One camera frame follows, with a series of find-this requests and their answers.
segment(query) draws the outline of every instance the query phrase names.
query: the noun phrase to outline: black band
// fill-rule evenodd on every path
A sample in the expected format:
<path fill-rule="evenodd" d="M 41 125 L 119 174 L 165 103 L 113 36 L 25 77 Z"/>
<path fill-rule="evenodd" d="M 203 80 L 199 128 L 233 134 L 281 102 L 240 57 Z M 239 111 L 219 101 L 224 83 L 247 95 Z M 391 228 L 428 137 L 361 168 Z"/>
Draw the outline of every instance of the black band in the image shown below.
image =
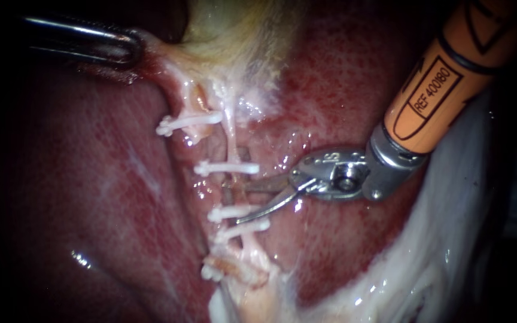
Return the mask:
<path fill-rule="evenodd" d="M 438 42 L 440 43 L 440 46 L 444 49 L 446 54 L 448 54 L 448 56 L 450 56 L 450 58 L 452 60 L 454 60 L 454 62 L 457 62 L 463 68 L 469 69 L 472 72 L 475 72 L 478 74 L 486 74 L 486 75 L 496 74 L 500 70 L 499 68 L 489 68 L 486 66 L 476 64 L 476 63 L 472 62 L 471 60 L 466 59 L 464 56 L 456 53 L 452 49 L 450 44 L 448 44 L 448 41 L 446 40 L 446 38 L 444 37 L 442 32 L 438 33 Z"/>

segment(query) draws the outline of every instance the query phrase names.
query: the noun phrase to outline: metal forceps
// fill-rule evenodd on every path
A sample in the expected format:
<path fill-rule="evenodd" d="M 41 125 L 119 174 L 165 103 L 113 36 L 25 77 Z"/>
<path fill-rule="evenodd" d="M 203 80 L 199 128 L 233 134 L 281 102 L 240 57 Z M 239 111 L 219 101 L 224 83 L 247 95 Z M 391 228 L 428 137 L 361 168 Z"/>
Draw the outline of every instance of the metal forceps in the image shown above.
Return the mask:
<path fill-rule="evenodd" d="M 59 14 L 16 17 L 21 37 L 37 53 L 116 69 L 142 59 L 140 37 L 130 29 Z"/>
<path fill-rule="evenodd" d="M 247 193 L 278 194 L 235 223 L 243 224 L 269 215 L 301 194 L 327 201 L 360 199 L 363 197 L 361 186 L 367 175 L 364 151 L 350 147 L 314 151 L 301 158 L 290 173 L 247 183 L 244 188 Z"/>
<path fill-rule="evenodd" d="M 236 224 L 243 224 L 258 218 L 262 218 L 281 207 L 289 204 L 295 197 L 306 193 L 312 189 L 318 180 L 314 177 L 300 174 L 296 170 L 292 170 L 290 174 L 280 174 L 274 177 L 259 179 L 258 181 L 250 182 L 245 186 L 245 191 L 261 192 L 261 193 L 276 193 L 279 192 L 269 203 L 262 206 L 260 209 L 249 213 L 248 215 L 238 218 Z"/>

